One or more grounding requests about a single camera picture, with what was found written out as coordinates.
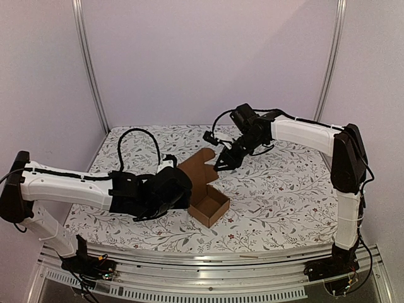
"black cable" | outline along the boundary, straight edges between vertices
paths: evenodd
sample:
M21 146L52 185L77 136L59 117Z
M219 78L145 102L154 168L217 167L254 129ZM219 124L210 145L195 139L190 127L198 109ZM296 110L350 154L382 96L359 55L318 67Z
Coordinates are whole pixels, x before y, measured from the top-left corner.
M268 152L272 151L274 147L275 147L274 145L271 145L271 146L269 146L269 148L266 149L265 151L262 151L261 153L255 153L255 154L250 155L250 156L255 157L255 156L264 155L265 153L268 153Z
M15 172L21 172L24 169L15 169L12 172L9 172L8 174L4 175L1 179L0 179L0 184L4 182L4 180L6 180L8 178L9 175L14 174Z
M255 112L271 112L271 111L277 111L280 112L282 115L284 115L285 117L289 118L289 119L295 119L295 117L287 114L286 112L284 112L282 109L253 109L253 111Z
M70 266L67 263L64 263L64 265L66 266L66 268L68 269L68 271L71 273L72 276L74 276L74 278L79 282L80 287L81 287L81 294L83 295L83 298L86 299L88 302L90 303L100 303L100 301L97 300L97 298L90 292L90 290L88 289L87 285L85 285L85 282L83 280L81 280L78 276L76 276L75 273L73 273L73 271L70 269ZM90 295L90 297L94 300L91 301L89 298L86 297L86 295Z
M360 190L359 190L360 194L362 195L362 198L364 199L364 189L365 189L365 185L366 185L367 183L370 183L370 182L372 182L372 181L375 180L374 173L373 173L372 169L369 167L369 165L367 164L366 159L360 154L359 146L358 146L358 144L356 144L356 141L354 140L354 137L352 137L352 136L350 135L350 133L348 133L348 132L347 132L347 135L348 135L348 137L350 137L350 139L351 139L351 141L352 141L352 144L353 144L353 146L355 147L355 149L356 149L356 151L357 151L357 153L358 153L358 156L359 156L360 160L361 160L362 163L365 165L365 168L367 169L367 171L368 171L368 172L370 173L370 175L371 175L371 178L370 178L370 179L365 180L365 181L362 183L362 185L361 185L361 187L360 187Z
M154 137L154 135L152 135L150 132L148 132L148 131L145 130L145 129L141 129L141 128L131 128L131 129L128 129L125 133L123 133L122 136L119 137L119 140L118 140L118 158L119 158L119 163L120 163L120 166L121 166L121 167L119 168L119 171L122 172L122 171L124 170L124 160L122 159L122 151L121 151L122 140L125 138L125 136L126 136L127 134L132 133L133 131L140 131L140 132L142 132L142 133L145 133L145 134L147 134L147 135L153 140L154 145L156 146L156 151L157 151L157 159L158 159L158 164L157 164L157 165L160 165L160 162L161 162L160 149L158 148L158 143L157 143L157 140L156 140L156 138Z
M356 292L358 289L360 289L365 283L366 281L368 281L369 277L372 274L372 269L373 269L373 256L372 256L372 252L371 250L366 246L363 238L362 238L362 234L360 232L358 232L359 235L359 242L364 246L364 248L366 249L367 253L369 254L369 257L371 259L371 267L369 268L369 272L367 273L367 276L365 278L365 280L354 290L348 291L347 294L352 294L353 292Z
M129 133L132 133L133 131L141 131L142 133L147 134L154 142L155 146L156 146L156 151L157 151L157 159L158 159L158 164L160 164L161 162L161 156L160 156L160 149L158 147L158 143L156 138L154 137L154 135L152 135L149 131L145 130L145 129L141 129L141 128L131 128L128 129L125 133L123 133L118 140L118 146L117 146L117 151L118 151L118 159L119 159L119 171L118 173L123 172L124 170L124 160L122 159L122 151L121 151L121 145L122 145L122 141L125 138L125 136ZM25 169L20 169L20 170L25 170L27 172L33 172L34 169L32 167L27 167ZM5 175L3 178L7 178L10 174L13 174L14 172L10 172L7 175ZM75 178L75 179L81 179L83 181L107 181L107 180L111 180L112 178L114 178L116 176L116 174L112 174L109 173L107 176L105 177L93 177L90 175L79 175L79 174L75 174L72 172L56 172L53 170L47 170L47 169L35 169L35 172L38 172L40 174L47 174L47 175L57 175L59 177L68 177L68 178Z
M225 114L231 113L233 110L235 110L235 109L226 110L225 112L222 112L222 113L215 119L215 121L214 121L213 124L212 124L212 134L213 134L213 136L215 136L215 127L216 127L216 123L219 121L219 119L220 119L221 117L223 117Z
M26 228L26 227L25 227L25 229L21 229L21 228L19 228L18 225L15 224L15 223L14 223L14 227L15 227L19 232L21 232L22 234L25 234L25 233L27 232L27 228Z

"brown cardboard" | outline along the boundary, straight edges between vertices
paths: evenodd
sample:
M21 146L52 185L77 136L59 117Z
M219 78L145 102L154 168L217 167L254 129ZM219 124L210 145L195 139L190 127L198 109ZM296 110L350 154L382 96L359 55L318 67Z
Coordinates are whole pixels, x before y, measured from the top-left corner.
M193 188L188 213L206 227L211 227L230 207L230 199L214 187L207 185L219 178L213 166L205 164L215 158L210 148L202 148L178 165L191 179Z

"table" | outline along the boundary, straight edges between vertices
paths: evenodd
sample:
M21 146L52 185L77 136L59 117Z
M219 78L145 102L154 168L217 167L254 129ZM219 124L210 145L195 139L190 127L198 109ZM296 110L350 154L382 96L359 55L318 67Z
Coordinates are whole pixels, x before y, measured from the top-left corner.
M202 147L214 149L217 155L222 149L202 139L211 126L143 128L155 135L162 153L175 155L179 163ZM127 129L111 130L90 172L118 169L117 141ZM219 126L217 131L239 136L235 126ZM210 229L185 210L135 223L129 215L83 205L72 206L65 227L96 244L184 253L269 251L331 242L337 203L323 159L304 146L274 144L269 153L246 157L241 168L220 172L219 179L211 183L230 197L230 210ZM129 134L122 142L122 155L124 170L156 172L157 155L147 135Z

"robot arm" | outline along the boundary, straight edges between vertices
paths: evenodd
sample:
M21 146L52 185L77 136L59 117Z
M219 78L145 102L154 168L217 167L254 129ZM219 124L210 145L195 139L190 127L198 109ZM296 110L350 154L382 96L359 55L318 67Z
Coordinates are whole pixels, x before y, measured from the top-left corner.
M169 209L188 208L192 188L173 156L162 161L156 175L91 174L46 167L20 151L10 171L0 196L0 217L46 242L61 257L63 269L93 280L110 279L115 262L87 255L86 241L70 234L37 200L88 205L140 221L161 217Z
M271 110L259 116L248 104L240 105L230 117L242 136L224 147L215 165L217 171L234 170L245 156L272 140L297 143L333 157L331 182L338 196L338 230L332 249L332 259L323 260L321 268L307 265L310 280L328 278L358 269L355 250L359 245L358 227L362 221L364 199L361 184L366 178L367 158L359 129L353 124L329 127L313 121L294 119L281 110ZM214 145L217 137L206 132L204 139Z

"wire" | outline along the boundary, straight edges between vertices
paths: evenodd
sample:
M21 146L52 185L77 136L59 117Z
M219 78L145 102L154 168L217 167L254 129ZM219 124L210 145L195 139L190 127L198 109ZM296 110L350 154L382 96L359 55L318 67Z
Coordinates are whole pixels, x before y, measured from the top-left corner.
M265 151L262 151L261 153L255 153L254 155L250 155L250 156L255 157L255 156L264 155L265 153L272 151L275 146L271 145L271 146L265 146L265 147L268 147L268 149L266 149Z
M26 227L25 227L25 229L21 229L21 228L19 228L18 225L15 224L15 223L14 223L14 226L15 226L15 228L16 228L19 232L21 232L22 234L25 234L25 233L27 232L27 228L26 228Z
M352 144L353 144L353 146L355 147L355 149L356 149L356 151L357 151L357 154L358 154L360 160L361 160L362 163L365 165L365 168L367 169L367 171L368 171L368 172L370 173L370 175L371 175L371 178L368 179L368 180L365 180L365 181L362 183L362 185L361 185L361 187L360 187L360 189L359 189L359 192L360 192L360 194L362 195L362 199L364 200L364 199L365 199L365 198L364 198L365 185L366 185L367 183L370 183L370 182L372 182L372 181L375 180L374 173L373 173L372 169L369 167L369 165L367 164L366 159L360 154L359 146L358 146L358 144L356 144L356 141L355 141L354 137L352 137L351 134L348 133L348 132L346 132L346 134L347 134L348 137L351 139Z
M223 117L225 114L231 113L233 110L235 110L235 109L226 110L225 112L222 112L219 116L217 116L217 118L215 119L215 121L212 124L212 134L213 134L213 136L215 136L215 127L216 127L216 123L219 121L219 119L221 117Z
M73 273L73 271L70 269L70 266L67 263L64 263L64 265L66 265L66 268L68 269L68 271L71 273L72 276L74 276L74 278L79 282L80 287L81 287L81 294L83 296L84 299L86 299L86 301L90 302L90 303L100 303L100 301L97 300L97 298L90 292L90 290L88 289L84 279L80 279L78 276L76 276L75 273ZM89 298L86 297L86 295L90 295L90 297L94 300L91 301Z
M9 172L8 174L4 175L1 179L0 179L0 184L4 182L4 180L6 180L8 178L9 175L12 175L16 172L21 172L24 169L15 169L12 172Z
M119 171L117 172L118 174L120 174L121 172L123 172L124 170L124 160L122 159L122 150L121 150L121 145L122 145L122 141L125 138L125 136L129 133L132 133L133 131L140 131L142 133L147 134L154 142L155 146L156 146L156 151L157 151L157 160L158 160L158 165L161 162L161 156L160 156L160 149L158 147L158 143L156 138L154 137L154 135L152 135L149 131L145 130L145 129L141 129L141 128L131 128L128 129L125 133L123 133L118 140L118 146L117 146L117 152L118 152L118 159L119 159ZM25 170L27 172L33 172L34 169L32 167L27 167L25 169L18 169L15 170L13 172L8 173L7 175L5 175L1 180L0 180L0 184L3 182L3 180L5 180L9 175L19 171L19 170ZM35 172L38 172L40 174L48 174L48 175L57 175L59 177L69 177L69 178L75 178L75 179L81 179L84 181L108 181L111 180L112 178L114 178L117 174L112 174L109 173L107 176L105 177L93 177L90 175L79 175L79 174L75 174L72 172L56 172L53 170L47 170L47 169L35 169Z
M154 135L152 135L149 131L147 131L145 129L131 128L131 129L128 129L125 133L123 133L121 135L121 137L119 137L119 140L118 140L118 158L119 158L119 163L120 163L119 172L122 172L124 170L124 160L122 159L122 151L121 151L122 140L125 138L125 136L127 134L132 133L133 131L140 131L142 133L145 133L153 140L154 145L156 146L156 151L157 151L157 160L158 160L157 165L160 165L160 163L161 163L160 149L158 147L158 143L157 143L157 140L154 137Z
M349 276L349 273L348 273L348 285L347 286L343 286L343 287L341 287L340 289L338 289L338 290L335 290L335 289L333 289L332 288L332 285L330 284L330 283L327 283L327 282L325 282L325 281L323 281L323 287L324 287L324 289L327 291L327 293L330 295L330 296L332 296L332 297L334 297L334 298L340 298L340 297L346 297L346 295L347 295L347 291L351 288L351 283L350 283L350 281L352 281L353 279L354 279L354 277L355 277L355 275L356 275L356 272L354 272L353 271L353 276L352 276L352 278Z
M365 278L365 280L354 290L351 290L350 292L347 292L347 294L352 294L353 292L356 292L358 289L360 289L365 283L366 281L368 281L368 279L370 278L371 274L372 274L372 269L373 269L373 256L372 256L372 252L371 250L366 246L363 238L362 238L362 234L360 233L360 231L358 231L358 235L359 235L359 242L364 246L364 248L366 249L367 253L369 254L369 257L371 259L371 267L369 268L369 272L367 273L367 276Z
M355 269L354 267L351 267L351 270L353 271L353 277L352 277L352 279L357 278L357 277L358 277L358 273L356 272L356 269Z
M105 262L106 259L108 259L108 254L103 254L102 255L102 262L99 264L99 266L103 265L103 263Z

